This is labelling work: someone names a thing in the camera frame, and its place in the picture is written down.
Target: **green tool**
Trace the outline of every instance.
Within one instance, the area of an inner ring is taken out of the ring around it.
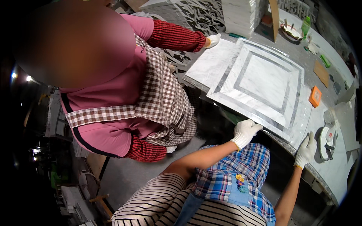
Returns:
[[[329,63],[328,59],[322,54],[320,55],[320,58],[322,59],[324,65],[326,68],[329,68],[331,66],[331,64]]]
[[[234,33],[230,33],[229,36],[234,37],[234,38],[245,38],[245,37],[243,37],[243,36],[241,36],[241,35],[234,34]]]

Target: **blue plaid shirt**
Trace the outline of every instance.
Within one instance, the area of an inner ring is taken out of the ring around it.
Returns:
[[[197,182],[193,186],[196,196],[203,199],[230,202],[233,177],[242,174],[248,182],[250,199],[244,206],[261,217],[268,225],[275,223],[272,204],[260,191],[270,163],[270,152],[261,144],[248,144],[240,151],[234,151],[206,170],[196,169]]]

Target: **green bottle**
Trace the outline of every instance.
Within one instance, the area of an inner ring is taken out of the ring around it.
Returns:
[[[305,17],[302,23],[303,40],[306,39],[309,28],[311,28],[311,19],[310,17]]]

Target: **flower embroidery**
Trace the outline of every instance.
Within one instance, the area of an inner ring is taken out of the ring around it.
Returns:
[[[245,186],[243,176],[241,174],[236,175],[237,188],[241,193],[248,193],[248,188]]]

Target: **white work glove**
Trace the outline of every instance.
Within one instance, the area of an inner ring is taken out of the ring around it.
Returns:
[[[170,154],[176,150],[177,146],[166,147],[166,153]]]
[[[210,40],[210,44],[208,46],[206,46],[205,48],[211,48],[211,47],[215,46],[216,44],[218,44],[220,41],[220,37],[221,37],[221,34],[210,35],[209,37],[207,37]]]
[[[250,143],[253,136],[256,135],[256,132],[262,128],[262,125],[256,125],[255,122],[251,119],[240,121],[234,128],[234,138],[231,139],[231,141],[236,144],[238,150],[241,150],[248,143]]]
[[[304,169],[304,166],[313,159],[316,150],[317,141],[314,139],[313,132],[309,132],[309,136],[304,139],[296,153],[294,166]]]

